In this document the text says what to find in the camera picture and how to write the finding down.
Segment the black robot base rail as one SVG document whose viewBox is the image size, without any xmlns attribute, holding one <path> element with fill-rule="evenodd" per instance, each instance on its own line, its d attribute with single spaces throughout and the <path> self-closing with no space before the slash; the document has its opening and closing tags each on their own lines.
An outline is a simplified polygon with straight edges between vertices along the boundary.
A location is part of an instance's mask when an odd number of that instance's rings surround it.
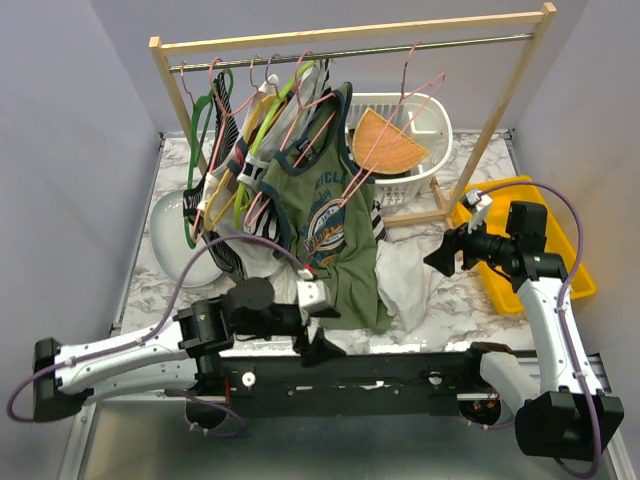
<svg viewBox="0 0 640 480">
<path fill-rule="evenodd" d="M 193 387 L 243 417 L 465 415 L 494 424 L 510 412 L 466 353 L 354 355 L 304 367 L 293 356 L 227 357 Z"/>
</svg>

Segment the white tank top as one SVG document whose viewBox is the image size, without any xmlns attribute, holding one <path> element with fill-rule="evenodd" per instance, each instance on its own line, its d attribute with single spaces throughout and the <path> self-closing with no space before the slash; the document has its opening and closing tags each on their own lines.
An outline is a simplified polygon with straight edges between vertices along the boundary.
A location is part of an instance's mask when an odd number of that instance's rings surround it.
<svg viewBox="0 0 640 480">
<path fill-rule="evenodd" d="M 429 311 L 429 298 L 443 275 L 424 263 L 440 240 L 414 236 L 404 240 L 378 243 L 375 274 L 378 295 L 392 317 L 390 335 L 401 340 L 418 328 Z"/>
</svg>

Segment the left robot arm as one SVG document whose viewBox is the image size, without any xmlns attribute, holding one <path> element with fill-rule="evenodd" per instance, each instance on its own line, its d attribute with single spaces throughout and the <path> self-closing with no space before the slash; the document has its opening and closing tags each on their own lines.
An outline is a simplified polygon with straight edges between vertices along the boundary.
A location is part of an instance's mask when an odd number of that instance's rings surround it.
<svg viewBox="0 0 640 480">
<path fill-rule="evenodd" d="M 288 337 L 305 368 L 345 356 L 309 320 L 337 318 L 320 280 L 300 280 L 296 300 L 278 303 L 269 280 L 253 277 L 227 293 L 193 303 L 147 329 L 106 340 L 64 345 L 52 337 L 34 346 L 33 419 L 72 417 L 85 405 L 118 394 L 194 388 L 214 393 L 223 375 L 220 354 L 238 337 Z"/>
</svg>

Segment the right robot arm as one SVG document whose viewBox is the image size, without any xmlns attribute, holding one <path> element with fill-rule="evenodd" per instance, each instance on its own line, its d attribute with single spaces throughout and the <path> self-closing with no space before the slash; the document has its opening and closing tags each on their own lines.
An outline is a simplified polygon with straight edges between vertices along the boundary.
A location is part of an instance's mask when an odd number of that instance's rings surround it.
<svg viewBox="0 0 640 480">
<path fill-rule="evenodd" d="M 474 392 L 489 385 L 495 389 L 514 415 L 524 454 L 552 458 L 561 466 L 570 460 L 598 464 L 624 409 L 619 398 L 605 393 L 584 351 L 564 260 L 545 249 L 546 207 L 512 202 L 500 236 L 487 230 L 490 197 L 470 193 L 462 204 L 469 221 L 447 230 L 424 262 L 447 277 L 455 273 L 457 254 L 464 270 L 480 262 L 500 268 L 524 307 L 539 368 L 533 379 L 507 347 L 478 347 L 479 357 L 460 367 L 462 384 Z"/>
</svg>

